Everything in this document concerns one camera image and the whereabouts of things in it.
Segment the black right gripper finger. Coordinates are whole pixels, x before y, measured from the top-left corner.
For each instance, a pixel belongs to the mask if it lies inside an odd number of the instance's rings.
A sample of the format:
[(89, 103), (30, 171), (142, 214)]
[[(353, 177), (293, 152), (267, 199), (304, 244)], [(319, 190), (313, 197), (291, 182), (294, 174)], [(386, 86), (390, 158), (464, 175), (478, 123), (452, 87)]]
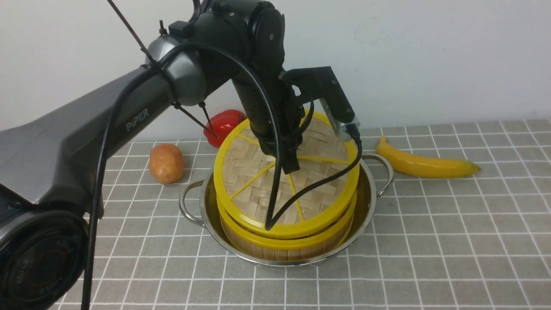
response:
[(284, 147), (282, 169), (285, 174), (291, 174), (300, 169), (296, 147)]

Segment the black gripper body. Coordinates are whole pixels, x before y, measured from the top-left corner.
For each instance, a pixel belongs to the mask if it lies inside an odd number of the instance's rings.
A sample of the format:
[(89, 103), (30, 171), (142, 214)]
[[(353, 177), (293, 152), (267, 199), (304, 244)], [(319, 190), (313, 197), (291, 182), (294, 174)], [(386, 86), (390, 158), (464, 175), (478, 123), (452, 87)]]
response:
[(302, 142), (298, 129), (305, 111), (296, 104), (291, 85), (281, 79), (279, 73), (269, 75), (256, 69), (253, 72), (267, 92), (274, 109), (274, 120), (278, 122), (280, 131), (274, 132), (269, 108), (256, 83), (247, 72), (240, 71), (232, 82), (249, 119), (250, 127), (266, 155), (276, 156), (275, 140), (278, 136), (283, 158), (295, 158), (297, 148)]

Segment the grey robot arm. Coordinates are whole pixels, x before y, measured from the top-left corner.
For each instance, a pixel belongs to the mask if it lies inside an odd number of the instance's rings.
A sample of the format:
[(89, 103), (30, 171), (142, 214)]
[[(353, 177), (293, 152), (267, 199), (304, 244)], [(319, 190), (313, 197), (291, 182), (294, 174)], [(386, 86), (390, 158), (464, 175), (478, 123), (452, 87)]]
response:
[(285, 19), (263, 0), (195, 0), (160, 24), (132, 72), (1, 132), (1, 308), (46, 310), (84, 275), (91, 301), (106, 162), (169, 107), (203, 105), (232, 81), (276, 171), (298, 169), (303, 108), (283, 81)]

